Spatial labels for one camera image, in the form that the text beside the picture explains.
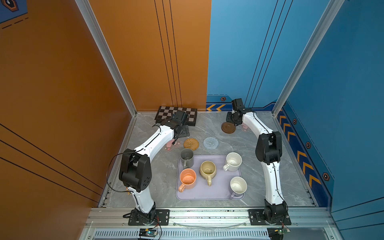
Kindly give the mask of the brown wooden round coaster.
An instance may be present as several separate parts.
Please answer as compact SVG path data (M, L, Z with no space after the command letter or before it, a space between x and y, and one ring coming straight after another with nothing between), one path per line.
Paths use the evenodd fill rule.
M221 125L221 129L226 134L232 134L232 133L234 133L236 131L236 126L233 123L224 122Z

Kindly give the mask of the pink flower coaster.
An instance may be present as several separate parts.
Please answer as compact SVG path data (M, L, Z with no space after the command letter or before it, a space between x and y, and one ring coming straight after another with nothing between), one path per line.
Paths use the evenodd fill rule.
M246 124L242 124L242 131L247 132L249 130L249 127Z
M178 148L181 145L179 140L172 139L171 141L166 143L165 150L171 151L172 149Z

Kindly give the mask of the tan rattan round coaster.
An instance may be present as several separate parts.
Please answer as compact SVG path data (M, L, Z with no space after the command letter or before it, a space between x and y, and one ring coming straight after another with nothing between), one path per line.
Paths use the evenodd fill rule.
M184 141L184 144L183 144L184 148L185 149L190 149L192 151L195 151L199 148L200 146L200 143L197 139L194 139L194 138L188 138Z

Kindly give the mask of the light blue woven coaster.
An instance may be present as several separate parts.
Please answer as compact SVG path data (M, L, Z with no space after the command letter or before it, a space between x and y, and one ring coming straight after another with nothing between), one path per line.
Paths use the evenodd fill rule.
M219 146L219 141L214 137L207 137L204 139L203 145L207 150L214 150Z

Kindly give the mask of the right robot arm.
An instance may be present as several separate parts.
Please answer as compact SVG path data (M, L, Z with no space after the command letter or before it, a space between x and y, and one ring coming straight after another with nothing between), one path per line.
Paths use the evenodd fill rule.
M280 180L280 161L283 154L282 135L266 126L242 99L232 101L233 110L227 113L226 122L235 127L247 125L258 137L255 154L261 162L266 183L265 207L260 219L269 225L292 224L288 205L283 198Z

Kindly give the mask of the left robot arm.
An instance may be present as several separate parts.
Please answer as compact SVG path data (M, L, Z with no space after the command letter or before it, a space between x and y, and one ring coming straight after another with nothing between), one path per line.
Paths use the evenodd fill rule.
M150 225L156 218L156 204L151 197L149 185L152 179L151 161L161 148L171 140L182 137L187 127L189 115L176 111L159 124L156 132L135 149L126 149L122 154L119 180L133 196L135 209L129 217Z

